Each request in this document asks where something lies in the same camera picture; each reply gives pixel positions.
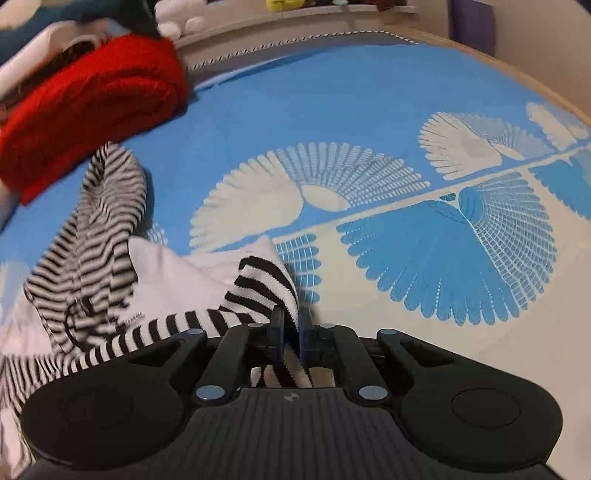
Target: metal screw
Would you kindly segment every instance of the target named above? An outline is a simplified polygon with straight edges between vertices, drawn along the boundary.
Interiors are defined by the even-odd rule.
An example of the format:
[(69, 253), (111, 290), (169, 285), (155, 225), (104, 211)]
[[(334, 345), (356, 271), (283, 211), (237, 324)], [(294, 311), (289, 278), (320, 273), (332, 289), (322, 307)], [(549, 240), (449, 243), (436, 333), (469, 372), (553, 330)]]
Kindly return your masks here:
[(365, 400), (383, 400), (388, 396), (388, 390), (379, 385), (366, 385), (359, 389), (359, 396)]
[(219, 385), (204, 385), (196, 391), (197, 398), (203, 401), (219, 400), (226, 391)]

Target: wooden bed frame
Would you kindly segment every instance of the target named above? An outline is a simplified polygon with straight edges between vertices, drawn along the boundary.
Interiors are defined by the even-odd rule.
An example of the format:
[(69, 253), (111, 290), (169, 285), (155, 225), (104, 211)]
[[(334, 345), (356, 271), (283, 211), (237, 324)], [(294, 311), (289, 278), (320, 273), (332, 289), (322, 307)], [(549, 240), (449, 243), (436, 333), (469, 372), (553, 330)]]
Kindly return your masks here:
[[(408, 0), (406, 7), (394, 7), (385, 13), (378, 12), (373, 5), (332, 5), (279, 14), (265, 10), (262, 0), (222, 0), (211, 5), (207, 29), (181, 37), (176, 42), (180, 57), (193, 70), (210, 60), (245, 53), (271, 43), (305, 40), (332, 33), (386, 31), (419, 43), (460, 50), (502, 71), (591, 125), (591, 118), (576, 105), (515, 67), (452, 40), (409, 27), (407, 24), (412, 24), (420, 15), (415, 0)], [(298, 42), (298, 48), (305, 44), (305, 41)]]

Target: white plush toy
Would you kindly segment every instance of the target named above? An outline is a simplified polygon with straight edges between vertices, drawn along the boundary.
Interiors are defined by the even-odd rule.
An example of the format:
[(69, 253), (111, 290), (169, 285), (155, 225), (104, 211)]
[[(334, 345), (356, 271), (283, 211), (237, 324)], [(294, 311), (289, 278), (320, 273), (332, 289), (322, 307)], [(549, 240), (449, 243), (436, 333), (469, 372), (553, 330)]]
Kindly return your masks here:
[(171, 40), (201, 32), (206, 25), (206, 10), (206, 0), (161, 0), (154, 8), (158, 31)]

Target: blue bedsheet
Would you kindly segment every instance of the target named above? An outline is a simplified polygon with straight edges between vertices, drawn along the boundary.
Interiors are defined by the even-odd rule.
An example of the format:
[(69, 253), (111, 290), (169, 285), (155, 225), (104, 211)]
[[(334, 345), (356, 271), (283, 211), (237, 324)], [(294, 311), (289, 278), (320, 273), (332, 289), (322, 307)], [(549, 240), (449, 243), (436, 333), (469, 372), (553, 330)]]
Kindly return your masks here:
[[(505, 320), (507, 311), (518, 316), (519, 309), (514, 305), (527, 308), (528, 299), (535, 300), (543, 290), (541, 283), (553, 268), (555, 248), (551, 236), (540, 231), (551, 230), (551, 226), (539, 198), (531, 191), (525, 192), (530, 197), (523, 196), (522, 190), (530, 186), (520, 174), (519, 179), (513, 176), (509, 183), (500, 185), (505, 190), (498, 198), (472, 195), (470, 201), (480, 205), (478, 208), (484, 208), (487, 201), (504, 205), (495, 215), (502, 216), (503, 208), (529, 209), (522, 215), (526, 223), (528, 219), (532, 222), (521, 226), (520, 235), (526, 239), (533, 236), (535, 247), (531, 251), (535, 250), (532, 255), (539, 264), (528, 265), (529, 270), (521, 276), (512, 274), (512, 268), (532, 262), (526, 258), (531, 251), (521, 252), (525, 256), (515, 263), (501, 250), (523, 243), (520, 238), (504, 246), (492, 242), (488, 249), (486, 245), (483, 248), (485, 241), (465, 211), (467, 204), (462, 207), (455, 199), (461, 191), (456, 186), (586, 145), (586, 127), (577, 124), (578, 135), (569, 139), (566, 125), (566, 133), (554, 134), (562, 134), (563, 142), (558, 142), (557, 148), (548, 132), (554, 128), (548, 120), (552, 113), (552, 118), (563, 124), (577, 123), (573, 116), (548, 106), (536, 93), (458, 51), (425, 45), (354, 46), (287, 57), (197, 89), (183, 116), (125, 144), (151, 175), (155, 225), (150, 234), (154, 239), (166, 241), (183, 255), (193, 249), (240, 246), (262, 233), (281, 241), (293, 240), (285, 252), (286, 262), (301, 274), (296, 280), (303, 289), (322, 281), (318, 272), (306, 273), (302, 265), (295, 264), (298, 256), (301, 260), (306, 255), (318, 257), (317, 265), (322, 264), (314, 246), (313, 238), (318, 235), (313, 231), (315, 226), (336, 222), (331, 230), (340, 237), (348, 231), (346, 219), (439, 192), (441, 199), (437, 194), (431, 200), (442, 204), (435, 205), (438, 215), (445, 216), (441, 213), (443, 205), (449, 204), (456, 212), (451, 216), (472, 222), (466, 222), (472, 246), (465, 255), (477, 268), (457, 276), (447, 275), (446, 269), (451, 267), (445, 267), (433, 277), (434, 273), (421, 273), (420, 268), (413, 267), (415, 271), (408, 272), (411, 278), (431, 276), (421, 280), (424, 285), (419, 297), (426, 297), (421, 311), (427, 317), (437, 313), (441, 319), (454, 318), (458, 325), (468, 318), (472, 323), (485, 320), (494, 324), (495, 320)], [(30, 207), (21, 208), (0, 236), (0, 263), (11, 262), (10, 268), (4, 268), (7, 284), (23, 268), (34, 266), (67, 218), (84, 170), (85, 165), (80, 166)], [(367, 214), (359, 226), (369, 218)], [(373, 233), (373, 243), (366, 247), (374, 251), (387, 248), (394, 241), (388, 229), (396, 221), (389, 220), (378, 229), (380, 234)], [(404, 228), (405, 220), (401, 221), (400, 228)], [(425, 217), (413, 228), (421, 230), (426, 228), (421, 225), (428, 223), (432, 225)], [(488, 228), (515, 235), (508, 229), (519, 225), (497, 222)], [(462, 235), (452, 229), (449, 242), (459, 241)], [(413, 238), (397, 242), (410, 242), (411, 248)], [(341, 241), (345, 249), (347, 239)], [(478, 252), (475, 257), (467, 253), (471, 249)], [(408, 254), (412, 265), (437, 262), (431, 254), (425, 257), (412, 249)], [(373, 255), (374, 269), (383, 273), (410, 265), (394, 267), (388, 255)], [(489, 288), (486, 282), (475, 290), (459, 287), (454, 292), (450, 287), (441, 295), (449, 305), (456, 306), (442, 307), (438, 312), (435, 285), (445, 285), (446, 278), (480, 275), (478, 272), (490, 268), (491, 284), (499, 288)], [(377, 275), (379, 279), (382, 273), (368, 271), (367, 278)], [(454, 282), (461, 286), (462, 280)], [(386, 283), (378, 288), (389, 290), (395, 281), (388, 286)], [(406, 282), (405, 290), (392, 293), (392, 299), (403, 300), (410, 284), (418, 288), (416, 281)], [(507, 289), (513, 293), (502, 294)], [(7, 297), (13, 294), (8, 292), (14, 288), (5, 290), (0, 321), (11, 303)], [(480, 304), (488, 295), (498, 297), (498, 309)], [(414, 310), (421, 304), (414, 303), (407, 301), (406, 306)]]
[[(399, 45), (240, 72), (125, 145), (153, 183), (151, 240), (187, 255), (265, 233), (302, 315), (393, 327), (540, 383), (564, 414), (551, 464), (585, 479), (588, 412), (569, 399), (591, 391), (590, 137), (458, 51)], [(0, 323), (85, 168), (0, 235)]]

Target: purple object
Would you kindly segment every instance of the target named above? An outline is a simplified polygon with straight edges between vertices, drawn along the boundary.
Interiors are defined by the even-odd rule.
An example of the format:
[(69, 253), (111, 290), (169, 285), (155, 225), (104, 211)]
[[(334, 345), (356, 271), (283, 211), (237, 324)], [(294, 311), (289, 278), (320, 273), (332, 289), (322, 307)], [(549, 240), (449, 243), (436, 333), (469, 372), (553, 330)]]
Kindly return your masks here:
[(495, 56), (495, 13), (476, 0), (449, 0), (450, 37), (475, 50)]

